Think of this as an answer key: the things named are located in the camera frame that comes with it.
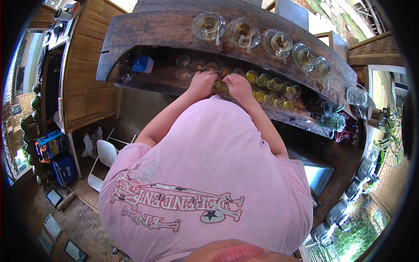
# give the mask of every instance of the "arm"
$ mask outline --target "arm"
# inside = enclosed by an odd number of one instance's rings
[[[268,142],[272,154],[276,157],[288,158],[284,141],[257,100],[252,96],[252,88],[249,82],[239,74],[228,75],[223,81],[228,85],[230,94],[250,115],[256,128],[260,131],[262,139]]]
[[[173,103],[162,110],[138,135],[136,143],[157,145],[169,132],[176,119],[191,105],[217,91],[212,88],[218,75],[213,71],[197,72],[190,87]]]

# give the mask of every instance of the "hand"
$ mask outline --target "hand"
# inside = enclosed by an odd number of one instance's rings
[[[211,94],[219,93],[218,90],[212,88],[217,79],[218,75],[214,71],[198,71],[192,78],[191,85],[185,92],[185,95],[190,97],[195,103]]]
[[[227,75],[222,81],[227,84],[231,96],[242,106],[255,100],[252,95],[252,87],[243,76],[234,73]]]

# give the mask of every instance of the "blue cooler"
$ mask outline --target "blue cooler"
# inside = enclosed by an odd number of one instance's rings
[[[52,167],[54,168],[57,181],[62,187],[71,184],[77,177],[76,169],[73,165],[73,158],[71,155],[61,153],[51,159]]]

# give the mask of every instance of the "plastic bag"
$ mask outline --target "plastic bag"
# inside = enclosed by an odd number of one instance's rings
[[[98,157],[96,142],[99,139],[103,139],[103,131],[101,127],[98,127],[91,136],[89,136],[89,134],[85,134],[83,138],[84,151],[81,156],[91,156],[93,159],[96,159]]]

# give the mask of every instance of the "white plastic chair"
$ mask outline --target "white plastic chair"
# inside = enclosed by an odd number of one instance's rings
[[[111,167],[112,164],[115,162],[116,156],[118,155],[118,152],[119,152],[119,150],[116,149],[115,146],[112,145],[110,142],[108,142],[108,140],[112,139],[120,143],[129,145],[129,143],[127,142],[111,137],[114,130],[115,128],[112,128],[112,131],[106,140],[98,140],[96,142],[96,148],[98,150],[98,157],[96,158],[95,163],[93,164],[92,169],[90,170],[89,176],[87,177],[87,183],[89,184],[89,186],[91,186],[93,189],[95,189],[98,192],[101,191],[101,188],[103,185],[103,180],[93,175],[93,169],[95,168],[95,165],[98,159],[107,167]],[[134,135],[134,137],[131,140],[131,144],[132,142],[134,142],[136,137],[137,135]]]

